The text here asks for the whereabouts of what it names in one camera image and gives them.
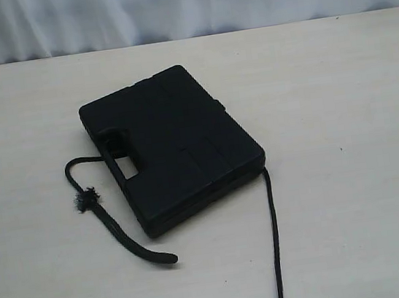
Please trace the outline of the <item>black plastic carrying case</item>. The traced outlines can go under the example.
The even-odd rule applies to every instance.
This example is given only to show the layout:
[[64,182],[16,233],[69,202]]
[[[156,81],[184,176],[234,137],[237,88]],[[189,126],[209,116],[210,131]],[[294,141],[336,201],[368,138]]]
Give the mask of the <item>black plastic carrying case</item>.
[[263,148],[180,65],[85,104],[79,117],[151,238],[266,163]]

